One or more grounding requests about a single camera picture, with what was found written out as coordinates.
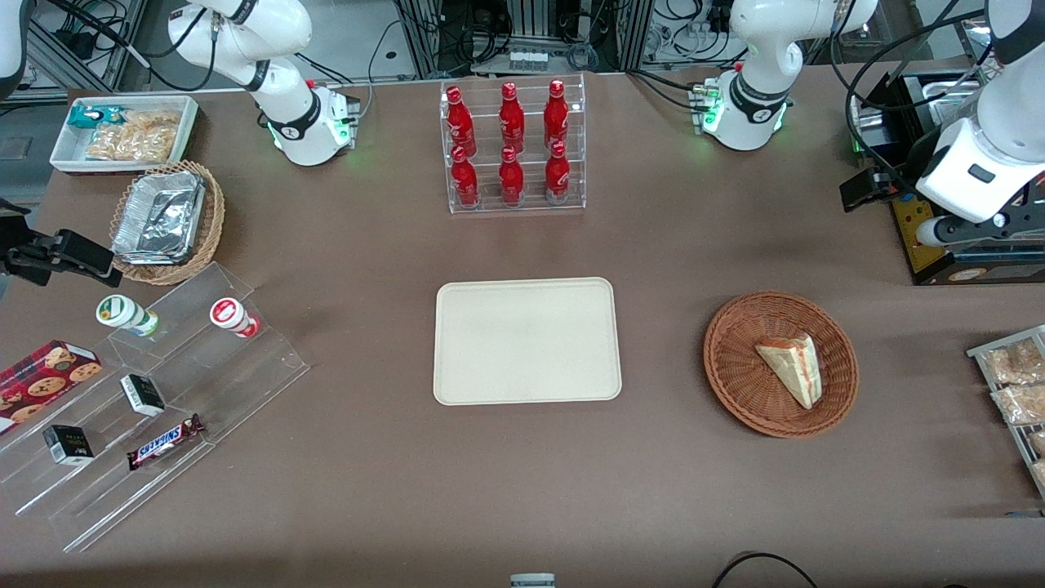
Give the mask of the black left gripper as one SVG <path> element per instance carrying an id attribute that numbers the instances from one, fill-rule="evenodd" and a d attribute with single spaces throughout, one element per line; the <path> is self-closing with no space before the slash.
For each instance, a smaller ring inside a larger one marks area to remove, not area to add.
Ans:
<path id="1" fill-rule="evenodd" d="M 925 175 L 930 160 L 936 152 L 940 140 L 940 130 L 898 131 L 898 142 L 902 161 L 898 164 L 898 189 L 893 178 L 881 168 L 867 167 L 847 179 L 847 189 L 841 190 L 841 205 L 846 213 L 874 203 L 878 197 L 891 197 L 898 191 L 899 197 L 912 197 L 914 184 Z"/>

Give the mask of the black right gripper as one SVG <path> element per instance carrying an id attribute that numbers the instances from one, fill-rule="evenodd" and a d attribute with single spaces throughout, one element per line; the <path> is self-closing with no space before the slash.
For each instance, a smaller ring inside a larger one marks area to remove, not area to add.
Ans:
<path id="1" fill-rule="evenodd" d="M 78 232 L 60 229 L 56 234 L 43 234 L 31 229 L 25 216 L 2 215 L 1 257 L 3 273 L 45 287 L 51 278 L 53 257 L 57 272 L 108 278 L 114 254 Z"/>

